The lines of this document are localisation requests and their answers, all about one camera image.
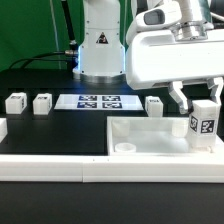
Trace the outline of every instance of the small white block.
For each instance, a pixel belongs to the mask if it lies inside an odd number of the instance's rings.
[[[7,114],[21,114],[27,106],[26,93],[12,93],[5,100]]]
[[[33,101],[33,113],[47,115],[52,107],[52,94],[38,94]]]
[[[163,103],[159,97],[146,97],[145,110],[149,117],[163,117]]]
[[[193,101],[194,112],[189,117],[187,140],[193,148],[214,146],[220,105],[210,100]]]
[[[7,123],[5,118],[0,118],[0,142],[8,134]]]

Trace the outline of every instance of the white tray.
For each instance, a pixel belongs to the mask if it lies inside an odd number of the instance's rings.
[[[202,153],[224,153],[224,143],[218,136],[214,147],[200,149],[192,148],[185,137],[173,136],[173,122],[180,119],[188,121],[188,118],[108,117],[108,153],[111,156],[200,156]],[[120,143],[132,144],[136,151],[124,149],[118,152],[115,147]]]

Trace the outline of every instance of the warning label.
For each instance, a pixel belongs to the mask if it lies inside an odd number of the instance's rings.
[[[102,33],[100,34],[100,37],[98,38],[98,40],[97,40],[96,43],[97,43],[97,44],[108,44],[108,41],[107,41],[107,38],[106,38],[104,32],[102,32]]]

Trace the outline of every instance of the green backdrop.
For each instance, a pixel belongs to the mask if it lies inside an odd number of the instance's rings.
[[[130,0],[126,26],[132,20]],[[57,51],[52,20],[53,4],[58,45],[60,50],[69,49],[69,39],[65,25],[61,0],[1,0],[0,5],[0,71],[22,58]],[[68,0],[76,40],[84,38],[82,0]],[[125,0],[121,4],[121,32],[123,41]],[[59,68],[57,62],[34,62],[33,68]]]

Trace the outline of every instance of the cable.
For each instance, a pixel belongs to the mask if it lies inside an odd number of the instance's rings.
[[[127,2],[127,0],[125,0],[125,2],[124,2],[124,27],[123,27],[123,46],[125,46],[125,44],[126,44],[126,40],[125,40],[125,36],[126,36],[126,23],[127,23],[127,12],[128,12],[128,10],[127,10],[127,8],[128,8],[128,2]]]
[[[68,2],[67,2],[67,0],[61,0],[61,4],[62,4],[63,11],[64,11],[65,22],[66,22],[66,27],[67,27],[67,31],[68,31],[68,37],[71,42],[75,43],[75,34],[73,31],[72,19],[71,19],[71,15],[70,15]]]
[[[32,60],[32,61],[64,61],[64,62],[67,62],[67,60],[62,60],[62,59],[44,59],[44,58],[23,58],[23,59],[20,59],[20,60],[17,60],[15,62],[13,62],[10,66],[9,66],[9,69],[12,69],[12,67],[19,63],[19,62],[22,62],[22,61],[28,61],[28,60]]]
[[[213,12],[211,12],[211,15],[212,15],[212,17],[224,22],[224,17],[223,16],[219,16],[219,15],[213,13]]]
[[[44,57],[54,56],[54,55],[65,55],[65,52],[64,52],[64,51],[56,51],[56,52],[50,52],[50,53],[45,53],[45,54],[39,54],[39,55],[36,55],[36,56],[33,57],[33,58],[44,58]],[[27,62],[25,62],[25,63],[21,66],[21,68],[25,68],[28,64],[32,63],[33,58],[28,59]]]

